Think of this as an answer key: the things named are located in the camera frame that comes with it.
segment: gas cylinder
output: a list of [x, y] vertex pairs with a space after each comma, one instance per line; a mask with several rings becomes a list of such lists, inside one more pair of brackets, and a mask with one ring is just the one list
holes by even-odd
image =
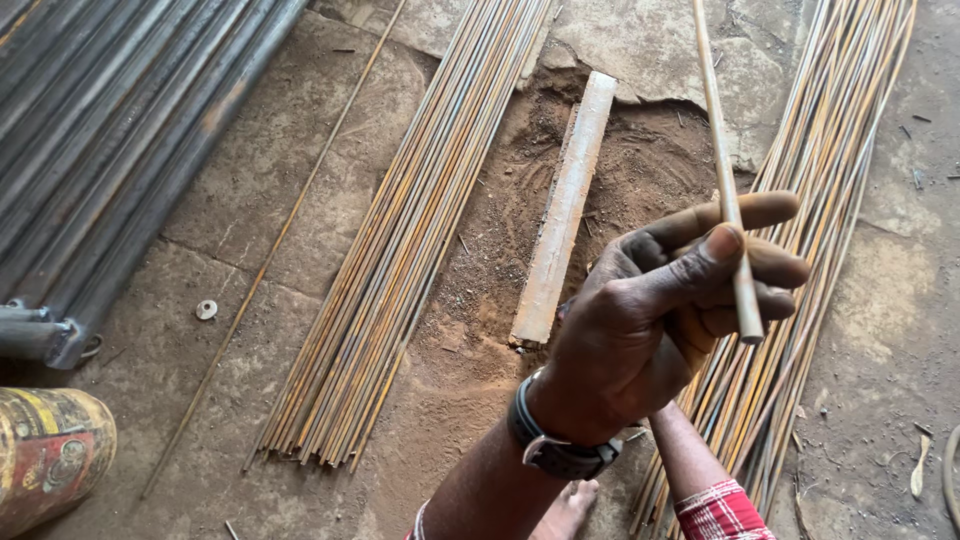
[[72, 388], [0, 388], [0, 540], [80, 504], [116, 453], [113, 415]]

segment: foot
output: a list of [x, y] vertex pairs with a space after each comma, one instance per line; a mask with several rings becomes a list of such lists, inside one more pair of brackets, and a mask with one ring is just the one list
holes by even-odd
[[543, 514], [530, 540], [573, 540], [597, 498], [600, 483], [577, 481], [566, 485], [556, 501]]

